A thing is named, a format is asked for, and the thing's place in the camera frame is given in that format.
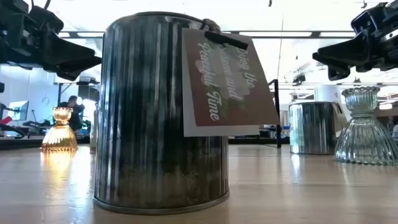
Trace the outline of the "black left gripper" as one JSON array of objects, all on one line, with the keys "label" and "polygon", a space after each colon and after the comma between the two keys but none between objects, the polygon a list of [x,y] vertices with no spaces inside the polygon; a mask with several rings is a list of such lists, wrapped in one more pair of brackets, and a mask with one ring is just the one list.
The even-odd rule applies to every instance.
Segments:
[{"label": "black left gripper", "polygon": [[31,70],[56,71],[75,81],[81,72],[102,62],[88,47],[61,39],[53,31],[53,13],[33,1],[1,0],[1,63]]}]

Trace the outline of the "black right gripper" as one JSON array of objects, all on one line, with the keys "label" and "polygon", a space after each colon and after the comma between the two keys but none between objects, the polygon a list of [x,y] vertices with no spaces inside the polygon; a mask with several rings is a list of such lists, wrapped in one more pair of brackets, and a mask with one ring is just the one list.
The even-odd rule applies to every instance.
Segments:
[{"label": "black right gripper", "polygon": [[353,39],[312,54],[312,59],[328,67],[330,81],[347,78],[350,65],[357,65],[357,72],[397,68],[397,0],[364,10],[352,20],[352,29],[357,34]]}]

